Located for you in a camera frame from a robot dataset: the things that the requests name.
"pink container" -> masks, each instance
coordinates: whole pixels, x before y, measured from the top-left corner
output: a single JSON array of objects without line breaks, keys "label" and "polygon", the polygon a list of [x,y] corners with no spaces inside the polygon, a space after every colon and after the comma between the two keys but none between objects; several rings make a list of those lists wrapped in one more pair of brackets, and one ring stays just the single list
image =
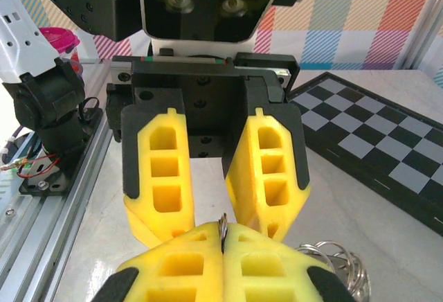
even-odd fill
[{"label": "pink container", "polygon": [[70,60],[75,72],[81,74],[82,68],[76,49],[80,44],[80,40],[77,35],[75,35],[72,30],[60,27],[43,27],[40,28],[40,32],[42,32],[51,46],[58,51],[60,57]]}]

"white table surface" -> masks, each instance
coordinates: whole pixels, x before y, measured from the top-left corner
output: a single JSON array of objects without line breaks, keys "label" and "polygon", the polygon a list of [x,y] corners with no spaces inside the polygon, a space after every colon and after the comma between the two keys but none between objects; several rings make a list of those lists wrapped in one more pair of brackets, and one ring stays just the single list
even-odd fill
[{"label": "white table surface", "polygon": [[[299,86],[322,71],[302,71]],[[357,85],[443,123],[443,90],[420,71],[334,71]],[[335,240],[359,254],[372,301],[443,301],[443,238],[307,150],[312,192],[285,238]],[[192,160],[196,224],[235,220],[218,159]],[[123,208],[121,147],[112,141],[55,301],[90,301],[119,264],[146,250]]]}]

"red wire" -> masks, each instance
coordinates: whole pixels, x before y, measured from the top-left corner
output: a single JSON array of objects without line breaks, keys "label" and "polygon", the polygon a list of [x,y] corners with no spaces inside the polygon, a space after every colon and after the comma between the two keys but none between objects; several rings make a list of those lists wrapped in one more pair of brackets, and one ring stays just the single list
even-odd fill
[{"label": "red wire", "polygon": [[59,163],[59,161],[60,161],[60,158],[57,158],[56,160],[54,160],[54,162],[53,162],[51,165],[49,165],[47,168],[45,168],[45,170],[42,170],[41,172],[38,172],[37,174],[34,174],[34,175],[23,175],[23,174],[21,174],[20,172],[17,172],[17,175],[18,175],[19,177],[23,178],[23,179],[30,179],[31,177],[36,177],[36,176],[38,176],[38,175],[46,174],[48,171],[50,171],[51,169],[53,169],[54,166],[55,166],[57,163]]},{"label": "red wire", "polygon": [[1,171],[6,171],[6,170],[14,169],[14,168],[23,167],[23,166],[25,166],[25,165],[28,165],[28,164],[30,164],[30,163],[34,163],[34,162],[39,161],[39,160],[42,160],[42,159],[47,159],[47,158],[54,157],[55,155],[56,155],[56,154],[50,154],[50,155],[46,155],[46,156],[44,156],[44,157],[40,157],[40,158],[37,158],[37,159],[27,160],[27,161],[23,162],[22,164],[20,164],[20,165],[18,165],[18,166],[11,166],[11,167],[4,168],[4,169],[2,168]]}]

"metal bolt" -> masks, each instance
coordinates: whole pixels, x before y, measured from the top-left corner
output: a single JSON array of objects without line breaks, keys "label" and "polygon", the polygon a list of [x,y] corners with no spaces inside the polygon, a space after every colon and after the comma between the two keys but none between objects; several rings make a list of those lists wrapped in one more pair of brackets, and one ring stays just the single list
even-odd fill
[{"label": "metal bolt", "polygon": [[194,10],[192,0],[165,0],[166,10],[177,13],[191,13]]},{"label": "metal bolt", "polygon": [[226,17],[243,17],[246,14],[247,6],[243,0],[225,0],[221,9]]},{"label": "metal bolt", "polygon": [[206,86],[209,83],[210,83],[209,77],[201,76],[201,77],[197,78],[197,84],[200,86]]},{"label": "metal bolt", "polygon": [[129,82],[129,81],[131,80],[131,75],[129,75],[129,74],[126,73],[126,72],[122,72],[122,73],[119,73],[119,74],[118,74],[118,79],[119,79],[121,82]]},{"label": "metal bolt", "polygon": [[40,181],[39,183],[37,183],[37,187],[39,190],[45,191],[49,187],[49,183],[46,181]]},{"label": "metal bolt", "polygon": [[197,100],[194,102],[194,107],[201,109],[201,108],[206,107],[207,104],[208,103],[206,102],[206,100]]}]

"electrical cable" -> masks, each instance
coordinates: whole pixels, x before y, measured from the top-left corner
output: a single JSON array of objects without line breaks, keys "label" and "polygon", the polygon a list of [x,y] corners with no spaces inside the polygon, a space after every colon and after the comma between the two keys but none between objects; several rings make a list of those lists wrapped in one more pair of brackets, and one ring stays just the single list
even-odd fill
[{"label": "electrical cable", "polygon": [[42,159],[51,158],[54,156],[55,156],[55,154],[50,154],[50,155],[46,155],[44,157],[40,157],[40,158],[36,158],[36,159],[32,159],[32,160],[28,160],[27,158],[14,160],[14,162],[10,163],[9,165],[0,166],[0,171],[11,170],[13,168],[19,168],[19,172],[21,172],[21,169],[23,169],[23,166],[25,166],[25,165],[28,165],[30,163],[34,163],[34,162],[42,160]]},{"label": "electrical cable", "polygon": [[2,149],[2,155],[1,155],[1,161],[3,163],[9,163],[6,162],[8,159],[8,153],[10,151],[10,149],[14,146],[14,142],[15,139],[17,138],[17,136],[19,135],[20,131],[23,130],[23,127],[20,125],[12,134],[12,136],[8,139],[8,142],[6,143],[5,147]]},{"label": "electrical cable", "polygon": [[19,170],[18,172],[17,172],[17,176],[18,177],[21,177],[21,178],[23,178],[23,179],[30,179],[30,178],[32,178],[32,177],[36,177],[36,176],[39,176],[39,175],[43,175],[43,174],[46,174],[47,172],[49,172],[51,169],[53,169],[54,167],[55,167],[55,165],[57,165],[57,163],[59,163],[60,162],[60,158],[56,158],[56,160],[54,160],[48,167],[46,167],[45,169],[43,169],[41,172],[38,172],[37,174],[34,174],[34,175],[24,175],[24,174],[22,174],[21,173],[21,171]]},{"label": "electrical cable", "polygon": [[42,148],[41,141],[40,141],[40,144],[37,147],[35,147],[37,145],[38,141],[39,141],[39,137],[34,135],[32,141],[31,141],[31,144],[29,145],[28,151],[26,153],[27,159],[35,157],[38,154],[38,152],[41,150],[41,148]]},{"label": "electrical cable", "polygon": [[[92,108],[86,109],[86,105],[92,100],[95,100],[96,104]],[[96,98],[95,96],[90,96],[89,98],[84,99],[78,105],[78,115],[80,117],[80,120],[85,123],[91,121],[97,114],[99,105],[100,100],[98,100],[98,98]]]}]

